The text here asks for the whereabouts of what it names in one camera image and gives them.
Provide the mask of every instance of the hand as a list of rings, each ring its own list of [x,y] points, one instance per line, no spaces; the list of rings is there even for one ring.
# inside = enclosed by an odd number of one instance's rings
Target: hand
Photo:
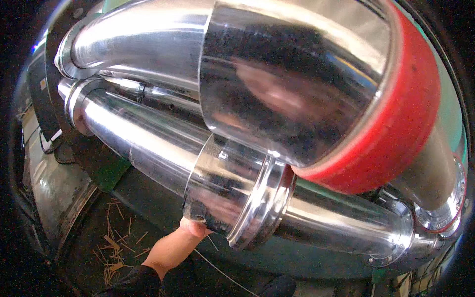
[[[191,235],[199,237],[201,239],[213,233],[213,231],[206,228],[205,224],[195,221],[195,220],[189,220],[185,217],[183,217],[180,221],[180,228],[183,228],[184,230],[188,231]]]
[[[210,233],[205,224],[182,218],[178,229],[155,243],[142,265],[153,268],[163,281],[168,270],[182,263]]]

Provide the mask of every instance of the polished metal tube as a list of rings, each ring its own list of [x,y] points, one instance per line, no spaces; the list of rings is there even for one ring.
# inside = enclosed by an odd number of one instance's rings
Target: polished metal tube
[[[426,211],[447,202],[457,187],[457,168],[440,120],[414,162],[391,184]]]
[[[201,106],[199,102],[193,98],[177,94],[163,87],[151,86],[130,79],[116,77],[104,77],[104,79],[113,83],[121,95],[132,97],[131,99],[134,101],[138,99],[142,101],[156,101],[201,117]]]
[[[198,90],[198,69],[214,1],[130,1],[85,26],[71,59],[79,68],[148,77]]]
[[[309,185],[297,183],[277,236],[373,257],[391,255],[400,244],[409,246],[410,234],[405,234],[398,214],[361,197],[324,195]]]
[[[183,196],[211,132],[104,89],[87,94],[85,126],[132,166]]]

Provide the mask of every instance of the metal ring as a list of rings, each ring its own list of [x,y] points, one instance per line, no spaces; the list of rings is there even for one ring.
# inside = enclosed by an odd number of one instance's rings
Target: metal ring
[[[434,211],[426,211],[416,203],[414,204],[418,222],[433,233],[448,231],[457,220],[464,204],[466,191],[465,171],[462,162],[457,156],[454,156],[454,162],[456,167],[456,183],[446,203]]]
[[[81,105],[87,94],[95,89],[110,89],[111,86],[100,77],[90,77],[85,80],[79,80],[71,87],[68,98],[64,101],[64,109],[68,122],[79,132],[86,136],[94,135],[82,122],[80,116]]]
[[[71,58],[71,48],[74,45],[76,35],[91,21],[100,16],[100,13],[93,13],[77,22],[64,36],[59,44],[58,52],[55,56],[55,66],[59,72],[68,78],[84,79],[98,72],[97,69],[85,69],[77,67]]]
[[[384,267],[397,261],[410,247],[412,235],[414,233],[413,218],[409,207],[400,201],[387,201],[383,206],[398,214],[401,222],[401,233],[399,238],[391,240],[393,251],[387,256],[370,255],[368,263],[373,267]]]
[[[282,172],[278,185],[271,184],[270,175],[275,172]],[[295,188],[295,179],[290,165],[266,156],[246,205],[227,236],[230,247],[252,249],[274,233]]]

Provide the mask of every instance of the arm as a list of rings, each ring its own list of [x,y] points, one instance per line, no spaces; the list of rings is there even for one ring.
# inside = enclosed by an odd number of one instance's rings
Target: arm
[[[142,265],[153,268],[163,281],[165,274],[182,263],[210,233],[203,223],[182,218],[178,229],[155,243]]]
[[[180,227],[156,242],[141,266],[133,268],[129,275],[96,296],[157,295],[167,271],[182,263],[210,233],[205,224],[182,218]]]

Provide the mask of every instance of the wood shaving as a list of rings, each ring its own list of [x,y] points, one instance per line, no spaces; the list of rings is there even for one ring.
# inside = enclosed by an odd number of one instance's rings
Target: wood shaving
[[[145,232],[145,234],[143,234],[142,237],[140,237],[140,239],[137,240],[137,242],[136,242],[135,244],[136,244],[136,245],[139,244],[139,242],[142,241],[142,239],[143,239],[143,238],[145,237],[145,235],[147,235],[147,234],[148,234],[148,231]]]

